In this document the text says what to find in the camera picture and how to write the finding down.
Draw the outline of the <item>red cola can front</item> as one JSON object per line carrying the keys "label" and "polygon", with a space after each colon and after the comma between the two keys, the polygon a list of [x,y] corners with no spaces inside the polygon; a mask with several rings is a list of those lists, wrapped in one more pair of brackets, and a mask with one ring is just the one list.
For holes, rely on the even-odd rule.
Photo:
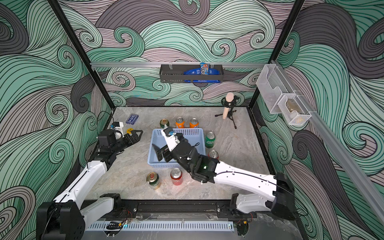
{"label": "red cola can front", "polygon": [[175,186],[179,186],[183,182],[183,173],[179,168],[172,169],[170,172],[170,177],[171,177],[172,183]]}

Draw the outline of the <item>red cola can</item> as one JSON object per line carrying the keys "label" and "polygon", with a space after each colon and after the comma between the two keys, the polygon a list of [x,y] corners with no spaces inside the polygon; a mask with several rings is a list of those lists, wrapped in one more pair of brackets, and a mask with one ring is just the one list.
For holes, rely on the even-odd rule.
{"label": "red cola can", "polygon": [[219,153],[216,150],[212,149],[208,152],[208,156],[213,159],[218,159]]}
{"label": "red cola can", "polygon": [[179,168],[172,169],[170,172],[170,177],[171,177],[172,183],[175,186],[179,186],[183,182],[183,173]]}

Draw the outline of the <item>green gold can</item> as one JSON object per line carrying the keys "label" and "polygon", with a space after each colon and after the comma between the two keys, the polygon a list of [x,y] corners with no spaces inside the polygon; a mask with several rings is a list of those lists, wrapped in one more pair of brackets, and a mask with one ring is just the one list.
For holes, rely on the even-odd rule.
{"label": "green gold can", "polygon": [[146,181],[149,184],[149,186],[154,190],[158,189],[161,186],[160,177],[156,172],[148,173],[146,177]]}

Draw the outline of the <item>green white can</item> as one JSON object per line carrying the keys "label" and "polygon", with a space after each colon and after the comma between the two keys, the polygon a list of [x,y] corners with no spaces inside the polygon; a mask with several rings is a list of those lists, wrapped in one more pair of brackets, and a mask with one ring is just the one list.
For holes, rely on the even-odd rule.
{"label": "green white can", "polygon": [[160,120],[160,127],[162,129],[166,129],[170,126],[170,122],[167,119],[161,119]]}

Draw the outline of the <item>orange can back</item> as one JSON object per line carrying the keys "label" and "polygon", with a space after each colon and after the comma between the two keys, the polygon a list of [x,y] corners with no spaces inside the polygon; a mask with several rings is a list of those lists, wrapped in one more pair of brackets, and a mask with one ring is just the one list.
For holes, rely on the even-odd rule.
{"label": "orange can back", "polygon": [[182,117],[178,117],[175,121],[176,128],[183,129],[185,127],[185,120]]}
{"label": "orange can back", "polygon": [[197,118],[191,118],[190,120],[190,128],[198,128],[199,120]]}

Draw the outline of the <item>green sprite can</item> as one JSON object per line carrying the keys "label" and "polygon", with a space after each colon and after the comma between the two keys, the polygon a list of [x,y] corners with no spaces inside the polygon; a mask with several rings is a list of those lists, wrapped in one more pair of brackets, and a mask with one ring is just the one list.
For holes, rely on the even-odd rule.
{"label": "green sprite can", "polygon": [[214,147],[216,141],[216,135],[213,131],[207,132],[205,135],[205,147],[211,149]]}

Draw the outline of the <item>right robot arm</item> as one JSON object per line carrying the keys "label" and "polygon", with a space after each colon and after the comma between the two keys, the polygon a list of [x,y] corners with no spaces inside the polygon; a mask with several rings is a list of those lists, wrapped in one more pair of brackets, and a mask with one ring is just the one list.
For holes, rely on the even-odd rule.
{"label": "right robot arm", "polygon": [[181,133],[162,133],[166,144],[152,145],[159,161],[175,160],[191,178],[201,184],[224,184],[249,193],[233,194],[231,209],[243,214],[271,212],[293,221],[297,218],[294,187],[283,173],[263,175],[242,170],[218,159],[199,154]]}

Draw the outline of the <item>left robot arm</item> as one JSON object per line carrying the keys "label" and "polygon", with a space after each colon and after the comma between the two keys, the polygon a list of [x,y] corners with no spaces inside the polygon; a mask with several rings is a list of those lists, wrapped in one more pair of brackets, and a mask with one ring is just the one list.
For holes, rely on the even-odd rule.
{"label": "left robot arm", "polygon": [[123,134],[108,129],[98,135],[96,151],[80,175],[52,202],[39,206],[36,227],[38,240],[80,240],[95,221],[122,207],[119,194],[106,194],[84,209],[82,205],[93,186],[111,168],[117,155],[138,143],[142,134],[142,130]]}

